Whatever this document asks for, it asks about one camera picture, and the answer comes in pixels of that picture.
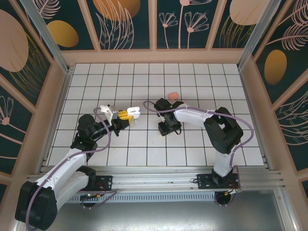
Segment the grey sheet metal plate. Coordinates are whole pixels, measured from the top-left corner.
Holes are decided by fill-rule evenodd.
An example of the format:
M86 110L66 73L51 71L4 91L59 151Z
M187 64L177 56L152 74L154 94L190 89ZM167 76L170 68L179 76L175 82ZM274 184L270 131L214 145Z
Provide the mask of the grey sheet metal plate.
M214 202L65 204L46 231L297 231L268 197Z

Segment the aluminium side rail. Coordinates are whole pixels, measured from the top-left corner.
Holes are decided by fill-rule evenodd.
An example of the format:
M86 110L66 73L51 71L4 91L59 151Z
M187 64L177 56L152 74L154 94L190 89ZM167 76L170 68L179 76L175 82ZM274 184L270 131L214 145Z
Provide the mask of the aluminium side rail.
M65 102L66 94L67 94L69 84L71 81L72 72L73 72L72 68L71 66L69 66L68 71L64 75L64 79L60 87L60 92L55 102L55 108L51 116L50 125L47 130L46 139L44 141L44 144L43 144L43 147L40 153L40 157L38 160L38 165L37 165L38 171L40 171L46 158L49 156L50 148L52 146L52 141L56 133L56 130L58 128L58 122L60 120L61 111L62 111L64 102Z
M240 70L240 77L248 99L248 107L252 114L253 125L257 131L257 140L260 143L261 154L265 157L268 168L273 170L274 166L270 157L270 143L268 141L269 129L267 128L270 108L262 79L255 67L248 66Z

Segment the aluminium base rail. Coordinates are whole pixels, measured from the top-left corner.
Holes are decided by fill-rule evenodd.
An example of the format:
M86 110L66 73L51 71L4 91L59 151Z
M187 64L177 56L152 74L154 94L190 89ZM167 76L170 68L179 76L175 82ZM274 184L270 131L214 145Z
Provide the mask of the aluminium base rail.
M212 167L93 167L97 175L113 177L112 189L121 193L196 192L193 179L198 174L210 174ZM242 191L284 189L280 171L265 167L238 167Z

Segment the aluminium frame post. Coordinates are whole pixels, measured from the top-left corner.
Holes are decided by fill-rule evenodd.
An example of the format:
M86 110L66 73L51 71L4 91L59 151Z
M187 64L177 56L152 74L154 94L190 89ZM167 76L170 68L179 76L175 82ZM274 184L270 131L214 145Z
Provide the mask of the aluminium frame post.
M53 39L52 34L50 33L49 29L43 18L40 16L36 6L32 0L20 0L22 6L24 7L25 11L28 13L30 19L34 23L36 29L42 36L42 39L45 41L47 47L53 54L55 60L59 64L60 68L65 72L69 72L69 65L66 62L65 58L63 57L60 48L56 44L55 40Z
M286 0L269 0L269 2L266 4L237 63L239 73L242 72L243 68L251 57L253 50L261 40L262 36L265 34L265 31L268 28L275 13L279 12L279 6L281 5L281 2L285 1Z

